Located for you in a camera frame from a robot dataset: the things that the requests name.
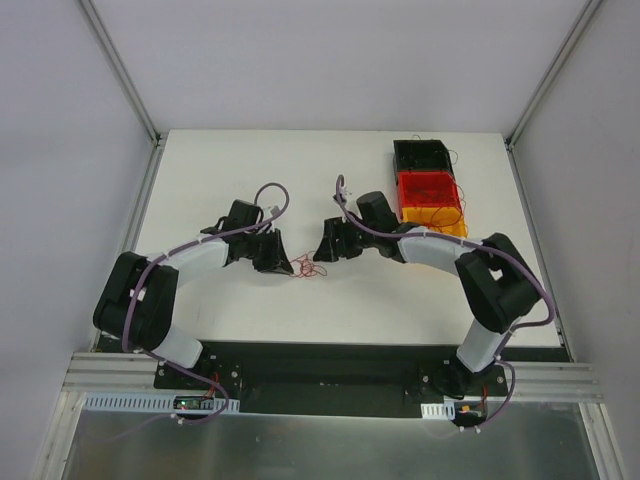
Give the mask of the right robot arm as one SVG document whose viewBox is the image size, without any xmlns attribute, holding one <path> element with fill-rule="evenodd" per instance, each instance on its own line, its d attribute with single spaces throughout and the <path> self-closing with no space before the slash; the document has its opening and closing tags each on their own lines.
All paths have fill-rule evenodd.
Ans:
<svg viewBox="0 0 640 480">
<path fill-rule="evenodd" d="M 473 322 L 456 351 L 450 382 L 457 392 L 473 394 L 484 385 L 485 369 L 507 332 L 542 298 L 531 270 L 504 234 L 473 242 L 401 223 L 380 191 L 362 195 L 356 205 L 359 215 L 348 212 L 324 221 L 313 260 L 334 263 L 374 248 L 398 263 L 426 265 L 458 277 Z"/>
</svg>

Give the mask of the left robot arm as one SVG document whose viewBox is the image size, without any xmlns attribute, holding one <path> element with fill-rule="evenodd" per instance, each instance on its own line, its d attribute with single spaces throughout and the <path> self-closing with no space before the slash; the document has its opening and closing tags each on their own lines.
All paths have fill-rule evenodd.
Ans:
<svg viewBox="0 0 640 480">
<path fill-rule="evenodd" d="M 281 231 L 263 219 L 255 204 L 236 200 L 227 215 L 193 239 L 149 256 L 127 251 L 117 258 L 93 314 L 94 326 L 177 366 L 188 388 L 211 377 L 211 354 L 202 342 L 174 324 L 178 290 L 241 259 L 259 273 L 293 273 Z"/>
</svg>

